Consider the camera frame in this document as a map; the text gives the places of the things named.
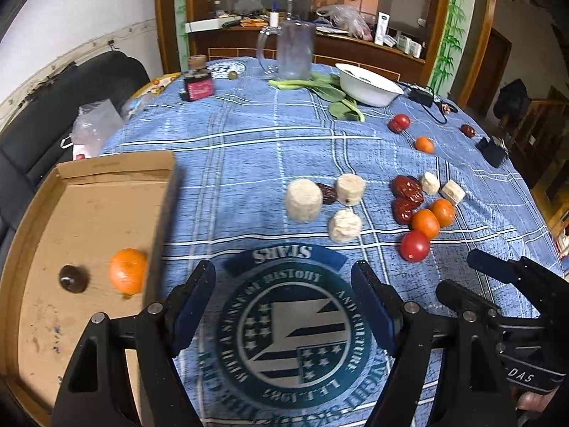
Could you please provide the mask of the red tomato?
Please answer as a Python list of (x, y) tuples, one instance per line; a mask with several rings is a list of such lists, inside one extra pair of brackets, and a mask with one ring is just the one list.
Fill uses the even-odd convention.
[(423, 261), (430, 252), (430, 240), (420, 231), (411, 230), (400, 242), (399, 253), (408, 262)]
[(399, 134), (407, 130), (411, 124), (410, 118), (405, 114), (396, 114), (388, 123), (391, 132)]

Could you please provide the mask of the white bowl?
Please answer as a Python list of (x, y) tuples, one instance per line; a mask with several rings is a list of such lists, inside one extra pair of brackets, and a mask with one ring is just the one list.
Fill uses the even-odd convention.
[(404, 91), (396, 82), (365, 68), (336, 63), (340, 87), (358, 102), (373, 107), (389, 106)]

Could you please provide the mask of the white corn chunk front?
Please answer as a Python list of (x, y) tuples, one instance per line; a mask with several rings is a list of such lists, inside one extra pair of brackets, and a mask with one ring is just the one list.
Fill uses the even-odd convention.
[(362, 219), (351, 208), (340, 209), (329, 220), (329, 237), (335, 243), (346, 244), (358, 238), (362, 226)]

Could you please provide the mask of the pink plastic bag on cabinet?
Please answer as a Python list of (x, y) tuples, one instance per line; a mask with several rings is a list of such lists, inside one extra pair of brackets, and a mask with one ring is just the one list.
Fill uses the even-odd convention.
[(372, 39), (370, 28), (363, 16), (356, 8), (349, 5), (329, 5), (317, 9), (315, 23), (331, 28), (333, 32), (343, 31), (349, 37), (367, 42)]

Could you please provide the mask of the small orange front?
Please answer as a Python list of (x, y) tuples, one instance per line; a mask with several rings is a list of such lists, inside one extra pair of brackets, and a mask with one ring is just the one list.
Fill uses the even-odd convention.
[(429, 240), (438, 236), (441, 226), (436, 215), (430, 209), (420, 209), (411, 221), (413, 230), (420, 231)]

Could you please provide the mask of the dark round plum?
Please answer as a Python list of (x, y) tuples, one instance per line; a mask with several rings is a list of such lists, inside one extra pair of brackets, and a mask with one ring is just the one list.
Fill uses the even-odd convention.
[(79, 294), (87, 289), (89, 285), (89, 275), (80, 267), (65, 265), (58, 274), (58, 281), (63, 290), (73, 294)]

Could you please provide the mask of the small orange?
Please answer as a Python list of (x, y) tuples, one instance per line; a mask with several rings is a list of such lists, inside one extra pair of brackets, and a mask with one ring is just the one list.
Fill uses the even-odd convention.
[(433, 154), (435, 152), (434, 143), (427, 137), (418, 137), (415, 141), (415, 149), (428, 154)]
[(450, 201), (437, 199), (431, 204), (430, 210), (437, 218), (440, 227), (448, 227), (454, 222), (455, 209)]
[(441, 226), (436, 215), (430, 209), (420, 209), (411, 221), (413, 230), (420, 231), (429, 240), (438, 236)]

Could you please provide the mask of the small white chunk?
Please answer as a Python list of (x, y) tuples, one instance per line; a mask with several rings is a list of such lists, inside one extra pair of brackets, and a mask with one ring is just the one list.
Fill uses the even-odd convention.
[(456, 206), (466, 197), (465, 190), (454, 180), (450, 179), (440, 190), (444, 199)]
[(431, 172), (425, 172), (420, 180), (420, 185), (425, 194), (429, 196), (436, 195), (441, 187), (439, 178)]

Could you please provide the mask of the dark jar pink label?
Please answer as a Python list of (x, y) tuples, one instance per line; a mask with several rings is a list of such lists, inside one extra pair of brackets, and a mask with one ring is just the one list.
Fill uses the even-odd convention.
[(206, 65), (206, 56), (191, 56), (188, 69), (182, 76), (183, 89), (179, 91), (179, 96), (183, 101), (193, 102), (214, 95), (213, 78)]

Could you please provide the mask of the clear plastic bag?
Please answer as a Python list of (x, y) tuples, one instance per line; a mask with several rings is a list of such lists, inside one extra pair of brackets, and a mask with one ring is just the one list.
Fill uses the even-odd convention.
[(125, 124), (110, 99), (82, 105), (60, 148), (72, 148), (73, 160), (80, 153), (86, 158), (97, 157), (105, 143)]

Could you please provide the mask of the small orange back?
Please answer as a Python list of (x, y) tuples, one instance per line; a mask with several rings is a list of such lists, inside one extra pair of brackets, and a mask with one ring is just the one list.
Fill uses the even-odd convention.
[(440, 227), (448, 227), (454, 222), (455, 209), (450, 201), (437, 199), (431, 204), (430, 210), (437, 218)]

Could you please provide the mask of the black power adapter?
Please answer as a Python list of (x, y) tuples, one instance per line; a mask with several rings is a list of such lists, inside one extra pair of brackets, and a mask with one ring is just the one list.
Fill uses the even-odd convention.
[(499, 168), (509, 158), (509, 152), (504, 140), (496, 136), (490, 139), (482, 138), (476, 145), (483, 158), (493, 167)]

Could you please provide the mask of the large orange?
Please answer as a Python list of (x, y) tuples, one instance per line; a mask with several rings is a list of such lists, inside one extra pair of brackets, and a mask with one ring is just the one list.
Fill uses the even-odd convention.
[(147, 255), (137, 249), (117, 251), (109, 263), (109, 282), (122, 294), (136, 295), (143, 290)]

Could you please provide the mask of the red date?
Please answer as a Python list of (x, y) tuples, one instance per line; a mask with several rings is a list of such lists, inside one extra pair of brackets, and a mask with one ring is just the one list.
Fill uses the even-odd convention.
[(409, 175), (398, 175), (390, 183), (393, 194), (400, 199), (410, 201), (414, 207), (424, 203), (424, 191), (420, 182)]
[(404, 197), (397, 197), (392, 201), (393, 219), (399, 225), (409, 225), (415, 214), (415, 210), (419, 206), (419, 204), (404, 199)]

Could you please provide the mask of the dark date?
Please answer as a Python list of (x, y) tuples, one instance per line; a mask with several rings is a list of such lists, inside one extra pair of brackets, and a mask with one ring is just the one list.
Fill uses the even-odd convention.
[(321, 192), (323, 204), (334, 204), (336, 202), (337, 194), (333, 186), (317, 183), (317, 187)]
[(466, 123), (460, 126), (460, 130), (468, 138), (473, 138), (475, 136), (475, 129)]

